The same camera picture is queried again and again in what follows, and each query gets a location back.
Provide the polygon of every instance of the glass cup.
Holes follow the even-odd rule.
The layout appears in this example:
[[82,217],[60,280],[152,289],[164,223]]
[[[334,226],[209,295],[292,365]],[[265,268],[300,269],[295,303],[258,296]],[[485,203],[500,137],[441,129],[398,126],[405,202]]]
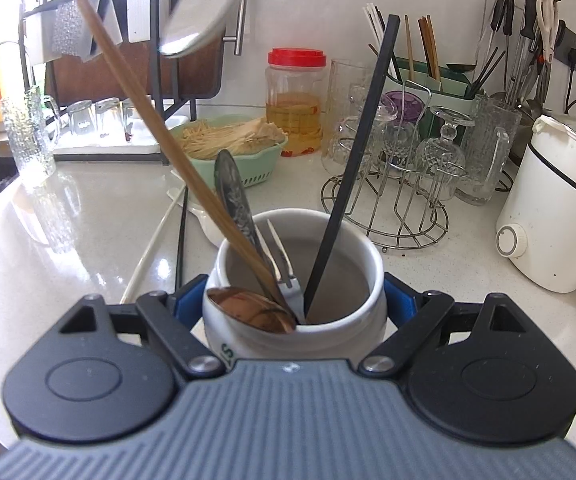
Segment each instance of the glass cup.
[[127,142],[140,142],[154,144],[157,141],[150,133],[150,130],[143,122],[142,117],[139,115],[137,108],[132,104],[132,100],[124,99],[122,103],[122,108],[124,109],[124,128],[126,129],[126,141]]
[[456,196],[469,204],[484,205],[496,189],[521,113],[497,100],[477,96],[473,117],[474,127],[461,141],[468,174],[458,182]]
[[[341,176],[350,157],[350,152],[354,145],[363,105],[367,95],[367,89],[362,86],[354,86],[350,89],[350,102],[353,104],[354,113],[343,118],[335,127],[329,139],[327,150],[322,153],[321,161],[325,170],[331,176]],[[368,143],[361,156],[359,165],[359,175],[364,174],[372,168],[376,162],[376,156],[381,152],[383,137],[386,125],[397,118],[397,108],[392,100],[386,96],[381,96],[381,102],[377,108]]]
[[356,108],[350,100],[351,88],[355,86],[367,88],[371,76],[372,68],[368,65],[347,59],[332,60],[323,121],[322,157],[328,155],[330,141],[336,135],[341,120],[356,113]]
[[419,171],[419,186],[431,201],[450,200],[456,191],[456,184],[465,176],[466,156],[463,150],[452,141],[458,126],[474,126],[467,115],[445,108],[431,106],[430,111],[444,121],[440,138],[422,140],[417,147],[413,164]]
[[124,131],[124,119],[122,118],[121,103],[117,97],[103,99],[95,104],[97,113],[97,130],[99,137],[111,137],[111,139],[123,140],[126,136]]
[[97,119],[90,99],[71,104],[66,108],[66,113],[73,135],[90,135],[97,132]]
[[[46,131],[44,102],[55,116],[52,141]],[[62,133],[57,103],[51,96],[42,96],[39,87],[34,86],[23,95],[2,99],[1,113],[19,176],[26,187],[36,187],[55,170],[52,152]]]

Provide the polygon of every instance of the black chopstick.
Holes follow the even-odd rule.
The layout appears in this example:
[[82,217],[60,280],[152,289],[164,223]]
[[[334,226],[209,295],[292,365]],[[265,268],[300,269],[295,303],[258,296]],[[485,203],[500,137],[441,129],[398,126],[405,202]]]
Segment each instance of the black chopstick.
[[185,246],[185,218],[188,215],[188,186],[183,192],[183,206],[179,223],[179,239],[177,241],[177,270],[175,271],[175,291],[183,285],[183,252]]
[[317,253],[315,264],[312,267],[308,285],[306,285],[306,291],[303,294],[303,311],[306,317],[312,300],[319,288],[321,278],[324,275],[325,266],[327,266],[328,259],[335,245],[335,240],[337,240],[337,235],[341,228],[341,221],[343,220],[346,206],[353,191],[354,181],[359,173],[361,159],[363,158],[363,153],[365,152],[372,130],[372,123],[374,122],[377,108],[381,102],[381,92],[383,92],[383,85],[386,82],[386,74],[388,73],[390,59],[394,53],[400,24],[401,19],[399,16],[392,14],[388,16],[388,25],[386,25],[383,41],[381,42],[381,49],[377,57],[377,64],[372,73],[372,81],[370,82],[368,96],[363,106],[363,111],[361,112],[359,125],[357,126],[357,134],[354,136],[353,148],[350,150],[348,162],[345,165],[343,178],[341,179],[341,184],[337,192],[337,198],[335,199],[335,205],[330,213],[328,223],[325,226],[324,237],[321,240],[321,245],[319,245],[319,252]]
[[[386,30],[386,23],[383,21],[383,16],[381,14],[381,11],[379,10],[379,8],[377,6],[374,6],[374,8],[377,11],[377,17],[379,18],[379,23],[381,24],[381,30]],[[397,64],[397,55],[395,54],[394,49],[392,49],[392,64],[395,66],[395,74],[397,74],[397,78],[399,79],[399,83],[403,84],[404,79],[401,77],[401,72],[399,71],[399,65]]]
[[484,64],[484,67],[481,69],[481,72],[479,74],[479,77],[477,77],[474,81],[472,81],[472,86],[476,86],[478,85],[480,79],[483,77],[485,71],[487,70],[487,68],[490,66],[490,63],[492,62],[492,60],[494,59],[494,56],[496,56],[496,53],[499,51],[499,47],[495,46],[494,50],[492,51],[492,55],[487,59],[487,61]]
[[494,64],[492,65],[491,69],[488,70],[488,72],[483,76],[483,72],[481,73],[481,75],[479,76],[479,81],[476,83],[476,85],[471,86],[470,91],[468,92],[468,94],[466,94],[464,97],[465,99],[472,99],[477,92],[479,92],[479,90],[481,89],[481,87],[484,85],[485,81],[490,77],[490,74],[492,74],[492,72],[494,72],[494,69],[497,67],[497,65],[501,62],[501,59],[503,59],[503,56],[505,56],[505,51],[503,51],[501,53],[501,56],[499,56],[497,58],[497,60],[494,62]]

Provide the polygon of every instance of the white countertop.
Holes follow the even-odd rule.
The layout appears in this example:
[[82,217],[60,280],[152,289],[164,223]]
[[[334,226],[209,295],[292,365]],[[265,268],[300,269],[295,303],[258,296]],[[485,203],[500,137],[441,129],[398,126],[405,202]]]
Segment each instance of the white countertop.
[[[58,163],[51,191],[28,198],[19,182],[0,194],[0,392],[7,371],[82,295],[116,303],[179,181],[158,163]],[[248,189],[253,212],[322,210],[327,174],[319,155],[282,158],[270,179]],[[484,207],[449,201],[450,230],[438,245],[383,254],[385,269],[417,290],[438,289],[457,301],[505,292],[576,367],[576,291],[548,292],[494,248],[506,194]],[[173,211],[138,292],[172,291],[181,210]],[[187,217],[185,278],[209,272],[216,249]],[[0,441],[17,439],[1,402]],[[568,439],[576,445],[576,418]]]

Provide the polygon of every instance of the wooden chopstick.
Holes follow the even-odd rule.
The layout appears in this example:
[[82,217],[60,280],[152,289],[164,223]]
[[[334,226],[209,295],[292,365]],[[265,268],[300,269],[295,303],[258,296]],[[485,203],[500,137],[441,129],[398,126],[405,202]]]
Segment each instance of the wooden chopstick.
[[407,41],[408,48],[408,77],[410,81],[415,80],[415,58],[412,54],[412,38],[410,37],[410,22],[408,22],[407,14],[405,15],[405,40]]
[[441,80],[441,73],[439,68],[439,56],[437,54],[437,40],[434,37],[434,29],[432,28],[432,20],[430,19],[430,15],[428,14],[428,32],[430,35],[430,42],[432,44],[432,60],[433,60],[433,67],[432,72],[434,73],[434,78],[438,81]]
[[197,170],[191,164],[181,147],[177,144],[172,134],[165,127],[163,119],[152,107],[150,100],[146,97],[146,92],[134,75],[126,59],[119,52],[113,41],[108,36],[103,23],[99,19],[97,12],[90,5],[89,0],[76,0],[81,14],[83,14],[92,35],[100,46],[110,70],[126,95],[132,100],[134,107],[139,112],[142,120],[148,126],[150,133],[157,139],[161,151],[164,152],[168,160],[175,167],[175,170],[185,180],[206,213],[212,218],[223,235],[228,238],[234,250],[247,263],[255,276],[259,279],[267,290],[271,291],[274,301],[285,306],[285,300],[274,281],[270,270],[265,266],[263,260],[252,246],[252,244],[239,231],[232,218],[228,215],[223,205],[203,181]]
[[425,53],[425,65],[428,69],[428,75],[432,77],[432,51],[428,40],[428,23],[423,16],[419,18],[418,23],[419,31],[421,32],[421,41],[423,42],[423,52]]

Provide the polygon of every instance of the white ceramic jar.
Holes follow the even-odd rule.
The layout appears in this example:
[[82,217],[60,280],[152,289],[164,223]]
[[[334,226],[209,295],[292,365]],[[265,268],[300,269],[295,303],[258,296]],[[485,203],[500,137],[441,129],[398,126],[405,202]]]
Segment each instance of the white ceramic jar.
[[[255,216],[262,231],[265,220],[273,222],[303,289],[328,217],[308,209],[279,209]],[[208,343],[228,366],[238,358],[344,358],[356,367],[385,334],[383,280],[379,252],[357,228],[344,221],[312,304],[308,318],[312,324],[298,325],[290,334],[262,332],[225,316],[204,293],[203,321]],[[229,285],[259,292],[249,269],[225,240],[206,289]]]

